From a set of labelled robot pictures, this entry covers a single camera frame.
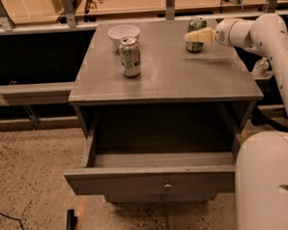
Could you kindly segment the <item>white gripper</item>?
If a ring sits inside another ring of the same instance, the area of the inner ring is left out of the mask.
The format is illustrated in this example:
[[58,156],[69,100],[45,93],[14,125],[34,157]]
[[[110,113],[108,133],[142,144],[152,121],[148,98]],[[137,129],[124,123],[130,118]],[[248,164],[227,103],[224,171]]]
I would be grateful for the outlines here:
[[238,18],[224,18],[215,30],[206,27],[185,34],[188,43],[211,43],[215,40],[219,45],[245,47],[252,45],[250,36],[252,20]]

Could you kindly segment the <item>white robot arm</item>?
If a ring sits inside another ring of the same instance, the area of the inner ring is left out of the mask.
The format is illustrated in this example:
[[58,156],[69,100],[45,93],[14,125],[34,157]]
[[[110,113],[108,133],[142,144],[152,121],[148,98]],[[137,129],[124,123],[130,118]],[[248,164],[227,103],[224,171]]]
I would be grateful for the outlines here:
[[[224,18],[188,32],[187,42],[239,47],[267,60],[288,119],[288,29],[277,14]],[[237,155],[236,230],[288,230],[288,129],[251,135]]]

